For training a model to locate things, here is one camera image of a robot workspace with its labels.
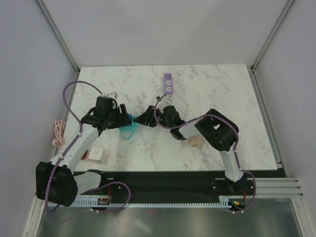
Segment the teal triangular power strip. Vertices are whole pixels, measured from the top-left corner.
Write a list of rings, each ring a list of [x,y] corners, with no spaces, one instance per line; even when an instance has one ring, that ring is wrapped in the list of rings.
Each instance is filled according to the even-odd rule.
[[[131,139],[139,127],[139,124],[133,121],[134,116],[128,114],[128,117],[131,119],[131,124],[119,128],[119,132],[125,140]]]

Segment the purple power strip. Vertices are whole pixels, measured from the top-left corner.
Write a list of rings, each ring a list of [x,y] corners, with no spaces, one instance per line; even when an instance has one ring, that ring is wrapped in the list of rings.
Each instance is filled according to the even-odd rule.
[[[163,93],[164,95],[173,95],[173,79],[171,73],[163,75]]]

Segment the pink plug adapter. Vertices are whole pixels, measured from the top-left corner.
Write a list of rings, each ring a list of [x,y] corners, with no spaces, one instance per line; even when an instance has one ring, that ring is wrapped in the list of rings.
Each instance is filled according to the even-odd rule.
[[[204,138],[202,135],[195,135],[190,137],[188,141],[191,147],[200,148],[204,143]]]

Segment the blue cube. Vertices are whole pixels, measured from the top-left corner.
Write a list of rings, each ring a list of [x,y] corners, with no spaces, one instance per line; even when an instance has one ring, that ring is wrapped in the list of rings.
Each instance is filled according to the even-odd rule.
[[[131,114],[127,114],[127,115],[128,115],[129,120],[130,120],[129,126],[132,126],[132,124],[133,124],[133,116]]]

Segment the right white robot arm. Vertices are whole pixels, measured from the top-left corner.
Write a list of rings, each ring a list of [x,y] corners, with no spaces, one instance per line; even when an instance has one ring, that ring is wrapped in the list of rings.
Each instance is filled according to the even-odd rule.
[[[186,140],[197,135],[202,136],[220,153],[225,176],[228,179],[227,191],[235,195],[243,190],[244,183],[241,180],[243,171],[236,152],[239,128],[217,110],[210,109],[205,115],[185,122],[180,118],[174,106],[166,106],[162,110],[149,106],[142,115],[134,118],[133,121],[149,127],[159,125],[166,128],[177,140]]]

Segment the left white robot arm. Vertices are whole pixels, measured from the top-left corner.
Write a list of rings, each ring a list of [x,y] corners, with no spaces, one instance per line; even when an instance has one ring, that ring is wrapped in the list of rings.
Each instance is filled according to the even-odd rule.
[[[115,92],[98,96],[96,104],[82,117],[71,141],[49,162],[36,167],[36,195],[45,203],[70,206],[77,195],[93,190],[104,194],[108,181],[99,171],[74,175],[75,168],[92,143],[103,131],[131,124],[125,104],[118,104]]]

